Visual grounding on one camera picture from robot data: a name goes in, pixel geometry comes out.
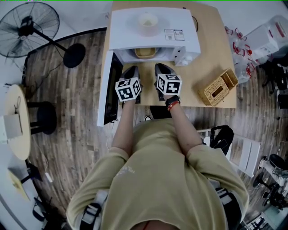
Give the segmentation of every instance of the electric fan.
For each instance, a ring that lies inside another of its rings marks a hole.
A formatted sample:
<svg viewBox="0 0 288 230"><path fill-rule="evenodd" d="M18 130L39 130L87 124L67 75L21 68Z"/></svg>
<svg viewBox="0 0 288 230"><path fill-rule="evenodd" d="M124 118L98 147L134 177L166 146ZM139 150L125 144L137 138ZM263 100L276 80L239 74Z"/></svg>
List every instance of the electric fan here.
<svg viewBox="0 0 288 230"><path fill-rule="evenodd" d="M82 44L68 49L54 42L59 29L59 16L49 5L29 2L10 10L0 21L0 54L19 58L48 42L65 51L63 63L68 68L78 66L85 56Z"/></svg>

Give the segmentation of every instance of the wristwatch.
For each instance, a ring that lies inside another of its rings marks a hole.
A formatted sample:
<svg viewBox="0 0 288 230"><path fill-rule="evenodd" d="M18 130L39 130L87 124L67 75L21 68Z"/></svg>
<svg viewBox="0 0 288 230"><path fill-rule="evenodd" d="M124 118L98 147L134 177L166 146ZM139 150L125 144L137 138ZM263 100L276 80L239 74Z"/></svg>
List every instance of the wristwatch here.
<svg viewBox="0 0 288 230"><path fill-rule="evenodd" d="M174 102L179 102L180 104L180 97L178 97L177 95L174 95L173 97L166 100L165 104L168 110L169 110L169 106Z"/></svg>

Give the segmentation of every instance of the microwave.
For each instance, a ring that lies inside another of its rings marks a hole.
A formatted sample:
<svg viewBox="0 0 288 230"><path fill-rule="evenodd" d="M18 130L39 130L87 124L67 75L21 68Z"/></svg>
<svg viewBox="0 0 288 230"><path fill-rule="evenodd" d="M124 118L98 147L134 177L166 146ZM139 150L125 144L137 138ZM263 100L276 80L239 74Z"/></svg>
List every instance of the microwave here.
<svg viewBox="0 0 288 230"><path fill-rule="evenodd" d="M175 66L187 66L200 53L190 10L145 7L112 11L97 125L117 119L115 83L125 63L174 62Z"/></svg>

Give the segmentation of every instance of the wicker basket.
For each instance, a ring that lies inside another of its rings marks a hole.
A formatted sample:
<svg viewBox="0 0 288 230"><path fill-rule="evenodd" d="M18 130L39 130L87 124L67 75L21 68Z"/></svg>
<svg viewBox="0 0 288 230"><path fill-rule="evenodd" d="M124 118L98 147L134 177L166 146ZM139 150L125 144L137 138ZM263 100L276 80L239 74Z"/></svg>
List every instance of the wicker basket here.
<svg viewBox="0 0 288 230"><path fill-rule="evenodd" d="M227 69L206 88L199 90L198 94L206 106L215 107L237 84L238 80L234 72Z"/></svg>

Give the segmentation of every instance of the microwave label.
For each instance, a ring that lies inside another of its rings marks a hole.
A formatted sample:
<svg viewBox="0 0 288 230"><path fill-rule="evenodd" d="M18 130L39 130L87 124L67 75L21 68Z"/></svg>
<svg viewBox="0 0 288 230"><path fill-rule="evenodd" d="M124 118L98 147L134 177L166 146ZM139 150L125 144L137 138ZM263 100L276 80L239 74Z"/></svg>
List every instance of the microwave label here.
<svg viewBox="0 0 288 230"><path fill-rule="evenodd" d="M166 40L180 40L180 41L185 40L183 30L166 29L164 30L164 32Z"/></svg>

